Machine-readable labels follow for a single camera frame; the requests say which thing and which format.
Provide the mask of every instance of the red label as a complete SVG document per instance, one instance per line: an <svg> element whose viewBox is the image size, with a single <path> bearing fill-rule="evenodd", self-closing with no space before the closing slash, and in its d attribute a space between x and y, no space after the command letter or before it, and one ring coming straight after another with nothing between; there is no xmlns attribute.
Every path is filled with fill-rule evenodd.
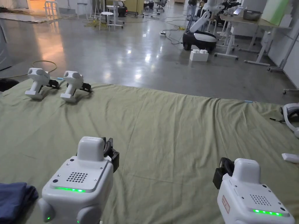
<svg viewBox="0 0 299 224"><path fill-rule="evenodd" d="M222 203L227 211L227 214L229 213L230 207L229 204L227 203L227 200L225 199L224 195L222 196Z"/></svg>

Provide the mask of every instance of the white box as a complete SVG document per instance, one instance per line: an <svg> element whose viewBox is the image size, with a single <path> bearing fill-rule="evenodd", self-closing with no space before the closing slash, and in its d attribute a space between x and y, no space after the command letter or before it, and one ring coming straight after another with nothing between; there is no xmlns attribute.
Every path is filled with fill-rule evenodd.
<svg viewBox="0 0 299 224"><path fill-rule="evenodd" d="M206 62L208 60L209 53L207 50L197 50L191 51L190 60L197 62Z"/></svg>

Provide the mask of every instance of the green bedsheet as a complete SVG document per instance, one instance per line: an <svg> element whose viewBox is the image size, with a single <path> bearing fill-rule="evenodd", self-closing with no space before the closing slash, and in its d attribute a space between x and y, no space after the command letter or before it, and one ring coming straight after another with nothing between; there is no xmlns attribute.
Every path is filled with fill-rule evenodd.
<svg viewBox="0 0 299 224"><path fill-rule="evenodd" d="M113 137L120 166L106 223L224 223L212 179L221 157L254 159L261 180L299 223L299 166L282 153L299 154L299 139L280 118L279 106L188 96L145 88L93 84L76 91L43 88L25 96L31 80L0 98L0 182L27 182L41 196L44 184L76 154L83 136ZM42 223L38 205L22 223Z"/></svg>

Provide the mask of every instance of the office chair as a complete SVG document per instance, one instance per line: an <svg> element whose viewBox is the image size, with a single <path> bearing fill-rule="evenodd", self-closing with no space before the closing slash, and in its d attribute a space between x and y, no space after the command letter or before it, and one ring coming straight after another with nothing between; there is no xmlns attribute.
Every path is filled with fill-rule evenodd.
<svg viewBox="0 0 299 224"><path fill-rule="evenodd" d="M159 6L159 8L157 8L157 11L160 10L160 6L161 6L162 9L163 9L163 12L165 12L164 7L167 3L167 0L156 1L155 3Z"/></svg>

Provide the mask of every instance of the blue cloth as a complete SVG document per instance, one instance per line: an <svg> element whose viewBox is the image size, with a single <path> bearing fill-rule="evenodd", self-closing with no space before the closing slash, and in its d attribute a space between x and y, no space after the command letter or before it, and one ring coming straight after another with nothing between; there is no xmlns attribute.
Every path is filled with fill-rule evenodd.
<svg viewBox="0 0 299 224"><path fill-rule="evenodd" d="M0 224L13 223L37 198L36 188L27 183L0 183Z"/></svg>

